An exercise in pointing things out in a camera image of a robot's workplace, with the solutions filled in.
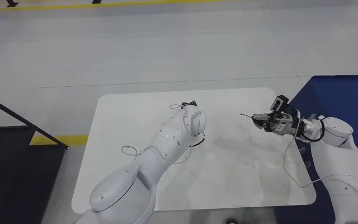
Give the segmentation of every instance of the wire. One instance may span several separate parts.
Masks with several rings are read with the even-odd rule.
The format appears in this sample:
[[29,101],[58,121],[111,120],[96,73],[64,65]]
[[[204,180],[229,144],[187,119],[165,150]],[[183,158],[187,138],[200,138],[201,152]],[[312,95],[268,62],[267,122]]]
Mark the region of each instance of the wire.
[[[331,176],[355,176],[355,175],[349,175],[349,174],[333,174],[333,175],[328,175],[328,176],[324,176],[322,178],[319,178],[317,180],[314,180],[314,181],[311,181],[310,183],[306,184],[306,185],[303,185],[301,186],[292,176],[291,174],[288,173],[288,171],[286,170],[286,167],[285,167],[285,161],[286,161],[286,153],[287,153],[287,150],[289,149],[289,147],[291,146],[293,140],[295,139],[295,137],[291,140],[290,144],[286,147],[285,149],[285,152],[284,152],[284,164],[283,164],[283,167],[284,167],[284,171],[287,173],[287,175],[293,180],[293,182],[295,182],[295,184],[297,186],[299,186],[300,188],[306,188],[308,186],[310,186],[311,184],[315,183],[315,182],[318,182],[318,181],[321,181],[325,178],[328,178],[328,177],[331,177]],[[353,186],[351,186],[350,184],[344,182],[345,184],[349,185],[351,188],[355,189],[357,192],[358,190],[356,188],[354,188]]]
[[[189,159],[189,157],[191,156],[192,148],[195,147],[195,146],[200,145],[200,144],[205,140],[205,134],[204,134],[204,138],[202,139],[201,142],[199,142],[199,143],[197,143],[197,144],[195,144],[195,145],[192,144],[192,138],[191,138],[190,131],[189,131],[187,125],[185,124],[185,118],[188,116],[188,111],[187,111],[187,109],[185,108],[185,106],[187,106],[187,105],[190,105],[190,103],[184,104],[184,105],[172,104],[172,105],[169,106],[170,109],[182,108],[182,109],[185,110],[185,113],[183,114],[183,115],[184,115],[184,116],[183,116],[183,125],[184,125],[184,128],[185,128],[186,132],[187,132],[188,135],[190,136],[190,146],[189,146],[190,151],[189,151],[189,155],[188,155],[188,156],[185,156],[185,159],[182,160],[182,161],[180,161],[180,162],[174,162],[173,164],[175,164],[175,165],[177,165],[177,164],[182,164],[183,162],[187,161],[187,160]],[[124,151],[124,148],[132,148],[132,149],[135,151],[135,154],[130,154],[130,153],[125,152],[125,151]],[[135,160],[138,156],[142,155],[146,150],[148,150],[148,149],[150,149],[150,148],[154,148],[154,149],[158,152],[159,156],[160,156],[163,160],[165,160],[165,158],[163,157],[163,155],[161,154],[161,152],[158,150],[158,148],[157,148],[156,146],[148,146],[148,147],[146,147],[145,149],[143,149],[142,152],[139,152],[139,153],[138,153],[138,150],[137,150],[136,148],[134,148],[133,146],[122,146],[121,151],[122,151],[124,154],[128,155],[128,156],[134,156],[134,159],[133,159],[133,160]]]
[[305,136],[304,134],[302,134],[302,137],[304,137],[305,139],[309,140],[310,142],[319,142],[320,140],[322,140],[322,138],[324,137],[324,130],[325,130],[325,127],[324,127],[324,123],[323,123],[323,120],[319,120],[321,122],[321,125],[322,125],[322,133],[321,133],[321,136],[317,139],[310,139],[308,138],[307,136]]
[[334,195],[331,195],[331,197],[334,197],[334,196],[358,196],[358,194],[334,194]]
[[[300,123],[304,118],[300,118],[300,117],[301,117],[301,113],[300,113],[299,110],[297,110],[297,115],[298,115],[298,119],[299,119],[299,123]],[[333,174],[333,175],[324,176],[324,177],[319,178],[319,179],[317,179],[317,180],[313,180],[313,181],[311,181],[310,183],[308,183],[308,184],[306,184],[306,185],[304,185],[304,186],[301,186],[301,185],[291,176],[291,174],[288,173],[288,171],[286,170],[286,167],[285,167],[287,150],[289,149],[289,147],[290,147],[291,144],[293,143],[294,139],[296,138],[296,135],[297,135],[297,131],[296,131],[295,135],[293,136],[293,139],[291,140],[291,142],[289,143],[289,145],[288,145],[288,146],[286,147],[286,149],[285,149],[285,152],[284,152],[284,154],[283,154],[283,157],[284,157],[283,167],[284,167],[284,171],[285,171],[285,172],[287,173],[287,175],[293,180],[293,182],[295,182],[295,184],[296,184],[297,186],[299,186],[300,188],[306,188],[306,187],[310,186],[311,184],[313,184],[313,183],[315,183],[315,182],[322,181],[323,179],[329,178],[329,177],[331,177],[331,176],[355,176],[355,175],[349,175],[349,174]],[[356,188],[354,188],[352,185],[346,183],[346,182],[343,181],[343,180],[332,179],[332,178],[327,179],[327,180],[337,180],[337,181],[341,181],[341,182],[347,184],[348,186],[350,186],[351,188],[355,189],[355,190],[358,192],[358,190],[357,190]]]
[[[132,148],[132,149],[134,149],[135,154],[126,153],[126,152],[123,150],[124,148]],[[135,160],[135,159],[138,157],[138,151],[137,151],[136,148],[134,148],[133,146],[122,146],[121,151],[122,151],[124,154],[128,155],[128,156],[135,156],[133,160]]]

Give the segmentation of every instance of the white tabletop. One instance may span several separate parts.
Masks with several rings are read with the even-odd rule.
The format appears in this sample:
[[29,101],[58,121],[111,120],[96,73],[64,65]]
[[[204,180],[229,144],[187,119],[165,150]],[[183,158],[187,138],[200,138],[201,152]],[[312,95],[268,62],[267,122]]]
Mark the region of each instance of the white tabletop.
[[[206,111],[206,140],[191,157],[162,176],[155,211],[292,206],[315,201],[313,186],[301,189],[282,168],[292,136],[256,128],[240,113],[268,113],[276,94],[269,88],[106,95],[98,101],[72,198],[72,208],[90,208],[93,188],[133,159],[123,145],[146,147],[175,111],[170,104],[196,100]],[[285,166],[301,185],[310,178],[295,143]]]

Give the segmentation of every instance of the metal rod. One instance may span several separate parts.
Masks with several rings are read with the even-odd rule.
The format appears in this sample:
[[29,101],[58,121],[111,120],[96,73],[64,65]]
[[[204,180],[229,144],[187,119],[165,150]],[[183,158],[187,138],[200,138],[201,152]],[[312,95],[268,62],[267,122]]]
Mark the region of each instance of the metal rod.
[[15,119],[23,122],[24,124],[34,127],[36,129],[37,132],[39,132],[40,134],[42,134],[43,136],[48,137],[49,139],[51,139],[52,141],[54,141],[55,143],[64,146],[66,149],[69,149],[69,147],[57,140],[56,138],[54,138],[53,136],[51,136],[50,134],[48,134],[46,131],[42,130],[41,128],[37,127],[35,124],[32,124],[30,121],[26,120],[25,118],[23,118],[22,116],[16,114],[14,111],[10,110],[9,108],[7,108],[6,106],[0,104],[0,110],[4,111],[5,113],[9,114],[10,116],[14,117]]
[[242,113],[241,113],[240,115],[244,115],[244,116],[248,116],[249,118],[252,118],[251,116],[249,116],[249,115],[246,115],[246,114],[242,114]]

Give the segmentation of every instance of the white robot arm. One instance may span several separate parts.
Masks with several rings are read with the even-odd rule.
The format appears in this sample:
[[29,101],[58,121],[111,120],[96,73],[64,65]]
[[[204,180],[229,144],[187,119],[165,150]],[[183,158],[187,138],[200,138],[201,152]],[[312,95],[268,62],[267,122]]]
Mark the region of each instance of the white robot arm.
[[[358,148],[354,144],[353,128],[337,118],[319,116],[315,119],[314,114],[310,118],[301,118],[299,111],[282,95],[275,99],[271,111],[269,114],[253,114],[250,118],[256,127],[266,132],[280,136],[289,134],[310,143],[319,180],[324,180],[331,196],[336,223],[358,223]],[[309,184],[298,185],[305,188]]]
[[161,176],[192,146],[193,136],[204,134],[206,114],[195,101],[179,108],[133,162],[112,172],[94,188],[89,198],[92,209],[76,224],[148,222]]

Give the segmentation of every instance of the floor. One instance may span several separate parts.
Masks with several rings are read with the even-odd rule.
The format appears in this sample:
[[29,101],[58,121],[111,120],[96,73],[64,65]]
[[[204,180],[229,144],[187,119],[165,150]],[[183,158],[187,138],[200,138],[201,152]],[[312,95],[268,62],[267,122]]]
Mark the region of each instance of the floor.
[[[358,73],[352,0],[1,11],[0,29],[0,102],[55,136],[88,134],[106,94],[269,87],[292,98],[313,75]],[[78,219],[83,153],[66,153],[43,224]],[[149,223],[226,216],[275,223],[270,208],[156,212]]]

